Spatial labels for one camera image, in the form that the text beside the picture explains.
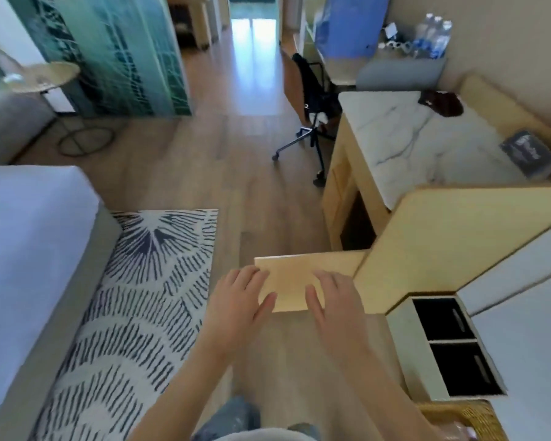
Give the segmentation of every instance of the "wicker basket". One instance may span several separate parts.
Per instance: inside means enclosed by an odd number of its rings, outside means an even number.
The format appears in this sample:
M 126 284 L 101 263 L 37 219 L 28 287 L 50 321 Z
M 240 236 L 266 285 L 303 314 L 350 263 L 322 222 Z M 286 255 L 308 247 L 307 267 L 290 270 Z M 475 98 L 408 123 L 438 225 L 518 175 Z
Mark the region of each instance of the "wicker basket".
M 472 427 L 479 441 L 508 441 L 492 405 L 486 400 L 417 403 L 432 424 L 460 422 Z

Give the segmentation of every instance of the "black and white rug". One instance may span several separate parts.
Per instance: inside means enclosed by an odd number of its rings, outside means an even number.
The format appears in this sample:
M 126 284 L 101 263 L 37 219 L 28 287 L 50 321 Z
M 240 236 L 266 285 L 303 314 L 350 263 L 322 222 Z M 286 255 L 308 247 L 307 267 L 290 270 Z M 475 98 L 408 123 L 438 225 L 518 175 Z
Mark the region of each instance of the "black and white rug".
M 122 236 L 33 440 L 127 437 L 196 340 L 217 215 L 216 209 L 115 214 Z

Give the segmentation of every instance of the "hand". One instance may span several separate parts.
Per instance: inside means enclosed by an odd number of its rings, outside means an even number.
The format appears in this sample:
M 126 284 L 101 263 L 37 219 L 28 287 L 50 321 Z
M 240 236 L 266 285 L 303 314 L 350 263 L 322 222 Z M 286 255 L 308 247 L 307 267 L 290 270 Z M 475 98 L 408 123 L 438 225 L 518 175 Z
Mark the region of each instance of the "hand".
M 259 291 L 269 275 L 255 266 L 234 269 L 223 276 L 208 299 L 202 329 L 196 344 L 231 362 L 251 339 L 276 305 L 272 292 L 258 303 Z
M 306 305 L 329 355 L 345 369 L 371 352 L 361 297 L 351 277 L 322 270 L 314 275 L 323 287 L 325 307 L 314 285 L 306 286 Z

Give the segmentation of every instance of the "jeans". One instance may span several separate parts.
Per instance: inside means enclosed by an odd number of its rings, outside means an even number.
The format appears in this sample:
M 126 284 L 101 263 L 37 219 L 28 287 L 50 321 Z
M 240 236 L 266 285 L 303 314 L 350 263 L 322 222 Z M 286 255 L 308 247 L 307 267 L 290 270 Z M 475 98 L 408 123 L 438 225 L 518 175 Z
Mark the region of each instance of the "jeans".
M 214 441 L 231 433 L 256 430 L 261 428 L 259 409 L 245 401 L 241 396 L 228 400 L 204 425 L 194 434 L 192 441 Z M 288 427 L 288 430 L 301 432 L 320 441 L 318 429 L 312 424 L 300 423 Z

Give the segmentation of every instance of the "gray sofa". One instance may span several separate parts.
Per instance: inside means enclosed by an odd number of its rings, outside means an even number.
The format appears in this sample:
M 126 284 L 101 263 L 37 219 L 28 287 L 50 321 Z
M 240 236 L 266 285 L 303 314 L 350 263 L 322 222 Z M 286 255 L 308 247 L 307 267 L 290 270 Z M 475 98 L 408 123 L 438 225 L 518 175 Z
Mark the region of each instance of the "gray sofa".
M 39 95 L 0 90 L 0 165 L 10 162 L 54 118 Z

